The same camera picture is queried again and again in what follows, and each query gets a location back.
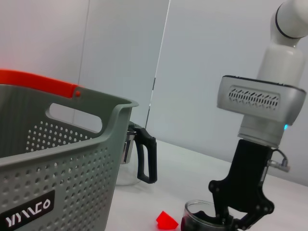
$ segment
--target gray plastic basket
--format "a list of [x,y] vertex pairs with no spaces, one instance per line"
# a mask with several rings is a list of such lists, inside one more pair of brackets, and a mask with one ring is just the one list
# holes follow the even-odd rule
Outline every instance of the gray plastic basket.
[[[0,231],[103,231],[138,104],[5,70],[0,95]],[[102,130],[51,118],[52,103],[98,116]]]

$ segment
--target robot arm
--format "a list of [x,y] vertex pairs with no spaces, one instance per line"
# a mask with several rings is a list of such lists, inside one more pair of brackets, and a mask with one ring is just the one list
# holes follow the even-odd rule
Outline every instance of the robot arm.
[[[257,79],[234,76],[222,78],[217,106],[243,114],[239,140],[228,176],[213,180],[217,224],[228,230],[246,230],[263,216],[271,214],[274,204],[262,191],[269,166],[288,171],[286,156],[278,150],[284,128],[296,120],[306,97],[298,88],[305,58],[296,48],[308,35],[308,0],[288,0],[271,19],[271,43],[268,46]],[[273,152],[284,159],[271,160]],[[245,212],[233,219],[228,207]]]

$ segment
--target basket handle hole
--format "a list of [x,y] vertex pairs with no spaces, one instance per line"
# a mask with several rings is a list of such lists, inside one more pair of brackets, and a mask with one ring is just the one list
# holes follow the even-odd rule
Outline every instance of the basket handle hole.
[[83,128],[93,133],[99,133],[103,128],[102,120],[98,116],[56,103],[51,104],[49,110],[46,111],[46,115],[49,118]]

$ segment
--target black pitcher handle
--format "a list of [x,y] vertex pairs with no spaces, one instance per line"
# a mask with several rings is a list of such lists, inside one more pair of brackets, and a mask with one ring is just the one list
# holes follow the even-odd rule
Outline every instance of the black pitcher handle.
[[[153,184],[157,181],[157,143],[156,138],[152,137],[145,128],[134,128],[137,132],[135,142],[138,153],[138,174],[137,178],[148,183]],[[148,165],[149,176],[144,173],[144,151],[143,146],[148,150]]]

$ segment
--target red plastic block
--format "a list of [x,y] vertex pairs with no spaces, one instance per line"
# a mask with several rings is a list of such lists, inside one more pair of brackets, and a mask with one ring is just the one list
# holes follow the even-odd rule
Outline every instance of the red plastic block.
[[160,230],[175,230],[178,227],[178,223],[169,216],[165,211],[163,211],[158,218],[157,221],[157,227]]

